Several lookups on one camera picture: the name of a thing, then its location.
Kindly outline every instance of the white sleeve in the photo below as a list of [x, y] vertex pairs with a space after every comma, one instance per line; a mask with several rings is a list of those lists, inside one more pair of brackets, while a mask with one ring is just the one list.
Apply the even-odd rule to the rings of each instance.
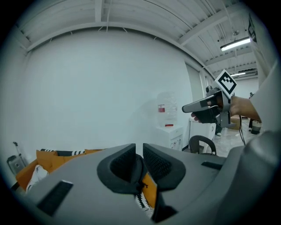
[[266, 131], [281, 130], [281, 67], [278, 59], [269, 76], [251, 98]]

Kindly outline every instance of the water cooler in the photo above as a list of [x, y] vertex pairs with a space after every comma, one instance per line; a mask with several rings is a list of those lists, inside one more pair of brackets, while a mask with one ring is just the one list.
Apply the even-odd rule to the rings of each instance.
[[182, 151], [183, 132], [184, 129], [181, 126], [157, 127], [155, 132], [155, 144]]

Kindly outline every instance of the floor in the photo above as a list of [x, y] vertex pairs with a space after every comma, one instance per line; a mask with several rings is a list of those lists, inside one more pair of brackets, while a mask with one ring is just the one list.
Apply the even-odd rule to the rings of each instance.
[[[252, 138], [257, 137], [258, 135], [252, 134], [249, 131], [249, 122], [250, 119], [242, 120], [242, 130], [245, 139], [245, 143], [247, 144]], [[216, 152], [218, 156], [227, 157], [229, 151], [233, 147], [242, 146], [243, 142], [241, 140], [239, 130], [233, 130], [228, 128], [223, 128], [221, 132], [221, 136], [215, 135], [213, 142], [216, 146]]]

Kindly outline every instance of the chair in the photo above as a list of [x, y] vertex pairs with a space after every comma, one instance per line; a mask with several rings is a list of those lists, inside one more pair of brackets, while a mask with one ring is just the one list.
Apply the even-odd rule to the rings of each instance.
[[202, 153], [204, 155], [213, 155], [216, 156], [216, 146], [214, 142], [212, 142], [209, 138], [204, 136], [195, 135], [189, 140], [189, 147], [191, 153], [198, 153], [199, 154], [199, 141], [205, 142], [211, 148], [212, 153]]

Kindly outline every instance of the white wall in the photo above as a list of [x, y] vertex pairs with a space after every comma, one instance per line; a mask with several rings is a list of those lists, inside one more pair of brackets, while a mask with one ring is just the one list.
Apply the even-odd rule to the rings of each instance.
[[24, 72], [26, 52], [18, 43], [9, 38], [0, 49], [0, 167], [8, 186], [16, 180], [7, 165], [7, 158], [17, 155], [13, 142], [22, 136], [19, 130], [21, 114], [21, 76]]
[[9, 85], [20, 96], [19, 110], [9, 119], [20, 120], [5, 136], [14, 140], [19, 129], [18, 141], [30, 161], [41, 148], [70, 151], [136, 143], [142, 154], [142, 144], [153, 142], [156, 97], [162, 91], [176, 93], [183, 146], [188, 144], [189, 114], [181, 106], [192, 98], [182, 53], [151, 37], [81, 31], [53, 39], [31, 53], [21, 88]]
[[259, 89], [258, 78], [237, 80], [237, 87], [235, 89], [235, 95], [242, 98], [249, 98], [250, 92], [253, 94]]
[[189, 80], [191, 84], [192, 100], [195, 102], [204, 98], [200, 75], [198, 71], [196, 71], [189, 65], [186, 65], [186, 68], [188, 70]]

